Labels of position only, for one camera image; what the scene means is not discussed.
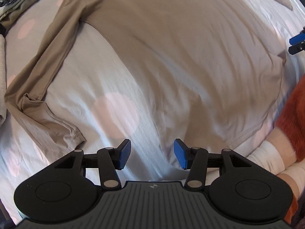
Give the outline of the orange fluffy sleeve forearm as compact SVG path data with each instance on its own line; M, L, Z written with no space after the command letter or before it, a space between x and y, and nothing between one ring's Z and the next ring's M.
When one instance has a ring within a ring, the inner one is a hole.
M304 77L300 79L287 99L275 122L272 139L284 163L282 177L293 189L294 200L286 221L304 223L304 212L298 211L298 200L304 195Z

